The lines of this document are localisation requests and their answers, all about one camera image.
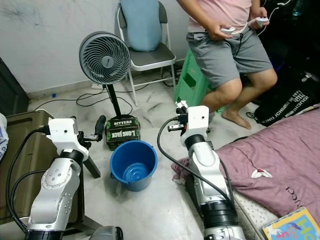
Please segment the blue bucket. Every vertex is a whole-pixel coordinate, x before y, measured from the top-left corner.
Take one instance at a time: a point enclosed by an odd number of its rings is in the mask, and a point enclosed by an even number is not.
[[[158,164],[154,148],[144,141],[127,141],[116,148],[110,160],[112,175],[127,189],[139,192],[151,182]]]

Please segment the white wall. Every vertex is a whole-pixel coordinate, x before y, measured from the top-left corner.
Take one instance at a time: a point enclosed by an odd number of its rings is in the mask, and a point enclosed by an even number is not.
[[[95,31],[115,32],[119,0],[0,0],[0,57],[27,93],[86,80],[81,41]],[[188,17],[175,0],[167,9],[172,49],[187,51]]]

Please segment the fan stand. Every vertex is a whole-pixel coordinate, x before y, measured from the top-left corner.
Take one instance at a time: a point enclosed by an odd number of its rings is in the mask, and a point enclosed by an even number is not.
[[[114,85],[113,84],[108,84],[107,88],[108,88],[108,91],[109,91],[109,94],[110,94],[110,99],[111,99],[111,102],[112,102],[112,105],[113,105],[113,108],[114,108],[114,111],[115,111],[115,114],[116,114],[116,116],[113,117],[112,119],[129,119],[129,118],[133,118],[133,116],[131,116],[129,114],[121,114]]]

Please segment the power strip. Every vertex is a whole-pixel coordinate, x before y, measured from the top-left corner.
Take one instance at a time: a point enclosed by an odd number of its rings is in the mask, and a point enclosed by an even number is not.
[[[98,90],[104,89],[102,84],[96,84],[96,83],[92,84],[91,88],[92,89],[98,89]]]

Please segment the colorful book cover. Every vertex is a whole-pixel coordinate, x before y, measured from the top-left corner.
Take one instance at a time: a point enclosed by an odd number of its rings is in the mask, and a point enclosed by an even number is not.
[[[320,240],[320,228],[305,207],[263,227],[268,240]]]

